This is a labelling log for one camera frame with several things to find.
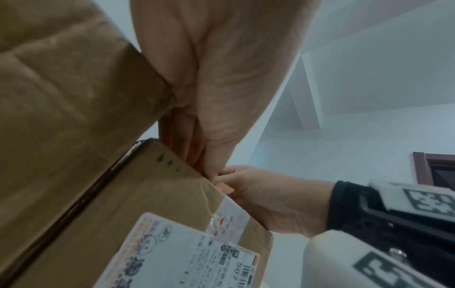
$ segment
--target box flap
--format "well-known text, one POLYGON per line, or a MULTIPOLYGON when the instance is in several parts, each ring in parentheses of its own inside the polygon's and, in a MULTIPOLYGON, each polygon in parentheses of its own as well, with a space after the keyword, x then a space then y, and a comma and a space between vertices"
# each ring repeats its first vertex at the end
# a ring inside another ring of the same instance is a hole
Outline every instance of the box flap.
POLYGON ((88 0, 0 0, 0 273, 173 104, 88 0))
MULTIPOLYGON (((204 232, 225 198, 159 142, 146 142, 11 288, 91 288, 143 213, 204 232)), ((251 218, 238 244, 260 254, 259 288, 273 236, 251 218)))

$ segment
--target ceiling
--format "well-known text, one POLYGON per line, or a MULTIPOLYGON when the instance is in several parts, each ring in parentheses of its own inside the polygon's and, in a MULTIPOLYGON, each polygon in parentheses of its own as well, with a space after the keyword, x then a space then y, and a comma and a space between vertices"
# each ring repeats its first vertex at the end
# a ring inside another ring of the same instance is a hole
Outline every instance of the ceiling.
MULTIPOLYGON (((454 0, 326 0, 300 50, 324 115, 455 103, 454 0)), ((295 117, 285 89, 269 123, 295 117)))

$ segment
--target ceiling beam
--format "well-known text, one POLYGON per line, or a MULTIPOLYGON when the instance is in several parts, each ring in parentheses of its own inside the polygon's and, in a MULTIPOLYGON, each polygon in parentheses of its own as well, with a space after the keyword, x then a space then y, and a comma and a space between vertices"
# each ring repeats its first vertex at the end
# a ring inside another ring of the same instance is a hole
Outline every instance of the ceiling beam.
POLYGON ((309 52, 437 0, 340 0, 322 5, 300 47, 309 52))
POLYGON ((303 128, 321 128, 323 113, 309 52, 299 58, 287 85, 303 128))

